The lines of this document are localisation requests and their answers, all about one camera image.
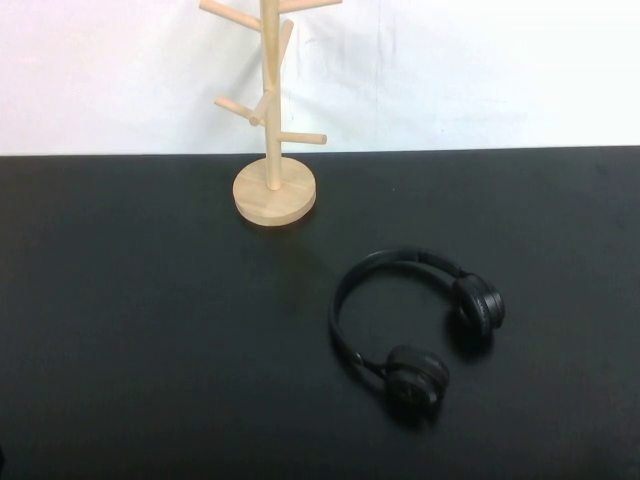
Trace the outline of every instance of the black table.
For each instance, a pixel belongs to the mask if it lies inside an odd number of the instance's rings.
[[[298,155],[318,201],[281,229],[234,208],[255,158],[0,160],[3,480],[640,477],[639,148]],[[327,331],[340,274],[407,244],[507,304],[477,348],[441,277],[348,300],[372,356],[445,359],[437,415],[390,405]]]

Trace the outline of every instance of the white backdrop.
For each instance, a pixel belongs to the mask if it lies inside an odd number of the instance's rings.
[[[224,0],[258,14],[258,0]],[[345,0],[288,15],[288,151],[640,143],[637,0]],[[213,105],[259,35],[198,0],[2,0],[0,154],[259,152]]]

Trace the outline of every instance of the ear cushion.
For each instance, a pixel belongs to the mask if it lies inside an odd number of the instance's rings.
[[[386,369],[387,372],[406,369],[433,379],[440,390],[439,396],[444,396],[449,386],[449,369],[436,354],[427,350],[406,345],[395,347],[387,356]]]
[[[490,336],[492,330],[489,306],[473,277],[475,275],[471,274],[457,279],[453,283],[453,295],[462,320],[484,338]]]

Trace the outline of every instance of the wooden stand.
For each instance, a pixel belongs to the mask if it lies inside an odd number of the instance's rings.
[[[258,225],[286,225],[302,218],[315,203],[316,182],[302,163],[282,157],[282,142],[324,145],[326,135],[283,132],[281,127],[280,66],[284,59],[293,22],[280,26],[280,14],[342,3],[342,0],[260,0],[260,18],[238,12],[215,0],[200,0],[200,8],[231,20],[262,36],[263,94],[251,110],[228,98],[216,105],[265,128],[267,156],[245,167],[233,184],[233,196],[240,214]]]

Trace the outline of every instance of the black headphones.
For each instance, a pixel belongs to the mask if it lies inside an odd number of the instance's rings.
[[[329,305],[329,329],[340,351],[355,365],[365,367],[385,381],[387,392],[409,404],[431,407],[444,398],[449,369],[428,350],[397,346],[385,363],[375,363],[349,345],[338,324],[338,314],[349,293],[372,271],[391,264],[413,262],[429,265],[453,278],[453,300],[458,317],[480,339],[491,337],[504,319],[504,302],[486,280],[462,270],[451,260],[422,248],[397,248],[369,255],[340,280]]]

